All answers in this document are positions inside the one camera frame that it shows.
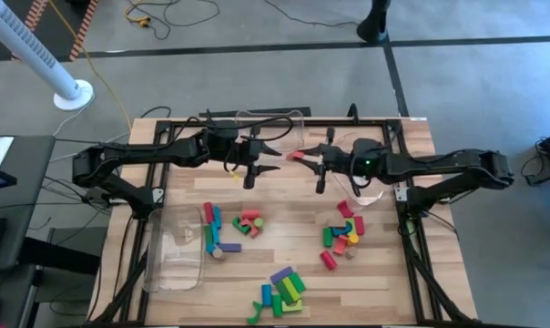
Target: pile of blocks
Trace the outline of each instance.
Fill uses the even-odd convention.
[[[328,220],[328,227],[323,228],[323,247],[331,247],[335,237],[336,242],[333,245],[333,253],[344,255],[350,260],[357,253],[356,248],[351,246],[355,246],[360,241],[360,236],[364,234],[364,220],[362,216],[354,215],[346,200],[341,201],[337,207],[343,219]],[[338,266],[328,251],[323,251],[320,258],[328,270],[334,270]]]
[[[250,237],[255,238],[262,230],[265,221],[260,217],[258,210],[244,210],[240,217],[232,221],[232,225],[243,234],[250,232]]]
[[[273,316],[278,318],[283,313],[301,311],[301,293],[305,291],[305,284],[301,277],[291,267],[287,267],[271,276],[271,282],[279,294],[271,294],[271,285],[261,286],[262,302],[253,302],[255,316],[247,318],[248,324],[257,324],[264,307],[273,309]]]
[[[222,227],[222,218],[220,208],[212,205],[210,202],[204,203],[204,214],[206,215],[206,225],[204,225],[204,240],[206,242],[206,252],[216,260],[224,260],[224,252],[241,252],[238,243],[221,243],[219,230]]]

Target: wooden tabletop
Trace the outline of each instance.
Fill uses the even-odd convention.
[[[411,154],[433,154],[427,121],[403,119],[402,122]],[[130,143],[150,143],[155,125],[155,119],[137,119]],[[186,128],[182,136],[198,130]],[[325,128],[305,128],[303,137],[305,147],[316,146],[324,140]],[[380,128],[336,128],[336,144],[340,147],[350,149],[356,138],[383,141]],[[284,148],[286,142],[296,142],[296,139],[291,136],[277,147]],[[303,311],[286,313],[282,318],[274,319],[272,311],[267,308],[263,310],[259,324],[415,323],[391,187],[373,181],[362,196],[375,197],[383,192],[382,197],[372,205],[362,207],[344,190],[350,191],[345,177],[328,174],[326,191],[318,195],[315,193],[317,177],[301,165],[273,157],[261,158],[261,163],[278,165],[281,169],[261,174],[253,190],[244,190],[242,179],[235,181],[223,170],[222,163],[209,163],[198,169],[170,167],[165,208],[179,205],[202,209],[205,201],[217,204],[222,209],[224,222],[220,233],[222,242],[241,243],[243,252],[227,253],[225,261],[215,261],[207,255],[203,262],[202,284],[191,291],[151,293],[146,324],[246,324],[245,319],[254,315],[252,302],[261,300],[260,286],[267,283],[273,273],[287,266],[299,273],[307,287],[302,294]],[[142,186],[146,171],[145,165],[127,166],[123,168],[122,177]],[[425,186],[440,180],[439,176],[421,177],[415,179],[415,183]],[[328,218],[340,217],[336,204],[346,199],[363,216],[366,233],[356,246],[356,258],[347,260],[333,255],[338,268],[328,271],[319,257],[323,251],[321,229]],[[242,210],[250,209],[260,210],[265,220],[264,231],[256,239],[235,231],[230,224]],[[447,206],[435,205],[432,211],[453,223]],[[121,240],[129,213],[127,206],[113,210],[103,250],[102,286],[94,317],[104,310],[113,295]],[[435,278],[463,312],[475,317],[473,298],[455,235],[430,218],[424,219],[423,224]],[[136,225],[130,223],[119,286],[127,275]],[[171,285],[172,273],[165,274],[168,278],[165,284]],[[420,276],[419,281],[424,312],[430,317],[426,286]],[[137,315],[141,286],[140,279],[132,298],[130,318]]]

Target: yellow block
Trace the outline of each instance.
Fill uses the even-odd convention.
[[[283,278],[283,285],[285,285],[285,288],[291,295],[291,299],[296,302],[300,298],[300,294],[295,289],[295,286],[293,286],[293,282],[291,282],[290,277]]]
[[[352,236],[348,236],[348,246],[353,246],[358,243],[360,240],[360,237],[358,237],[357,234],[353,234]]]
[[[354,224],[354,218],[348,218],[348,219],[346,219],[346,221],[348,221],[348,222],[351,224],[351,231],[348,232],[348,237],[353,236],[353,235],[356,235],[356,236],[357,236],[357,234],[356,234],[356,226],[355,226],[355,224]]]
[[[303,309],[303,306],[301,305],[301,300],[298,300],[292,305],[287,305],[285,302],[281,302],[281,307],[283,308],[284,312],[301,311]]]

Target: floor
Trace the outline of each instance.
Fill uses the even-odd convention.
[[[314,116],[343,116],[352,102],[363,116],[398,115],[394,71],[379,47],[180,55],[181,48],[359,41],[354,25],[303,25],[259,0],[215,1],[218,17],[175,27],[165,41],[156,40],[151,29],[129,26],[123,17],[125,2],[99,2],[85,39],[90,52],[112,51],[108,55],[114,56],[118,50],[178,49],[178,55],[95,60],[132,117],[160,105],[172,107],[174,117],[206,108],[299,106],[310,106]],[[369,0],[271,1],[292,16],[328,24],[360,21],[370,6]],[[168,16],[187,23],[213,10],[208,3],[184,0]],[[161,8],[152,12],[161,14]],[[392,1],[388,29],[406,107],[412,117],[429,119],[437,151],[499,149],[517,174],[533,156],[538,138],[550,135],[550,42],[541,42],[550,40],[550,0]],[[439,41],[464,38],[496,39],[472,45],[459,41],[458,46]],[[59,136],[104,140],[127,132],[86,60],[64,66],[75,78],[90,81],[97,98]],[[22,64],[0,62],[0,134],[53,133],[69,115],[54,109],[51,95]],[[23,111],[29,119],[22,119]],[[54,156],[82,148],[59,143]],[[528,169],[536,170],[535,164]],[[48,175],[69,179],[70,161],[53,163]],[[45,193],[41,197],[62,200]],[[90,208],[70,212],[64,206],[39,206],[33,225],[50,216],[48,226],[80,227],[93,214]],[[550,327],[550,182],[530,188],[518,176],[509,190],[479,190],[456,203],[453,216],[480,319]],[[107,216],[92,225],[106,226]],[[46,236],[47,227],[31,234]],[[82,313],[86,307],[69,311]],[[42,308],[36,326],[81,321]]]

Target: purple block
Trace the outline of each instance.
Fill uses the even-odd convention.
[[[227,252],[240,252],[242,249],[240,247],[240,244],[218,244],[217,247],[219,247],[222,251]]]
[[[277,272],[271,276],[271,282],[273,284],[276,284],[277,282],[282,281],[285,277],[289,277],[293,273],[293,269],[291,267],[287,267],[280,272]]]

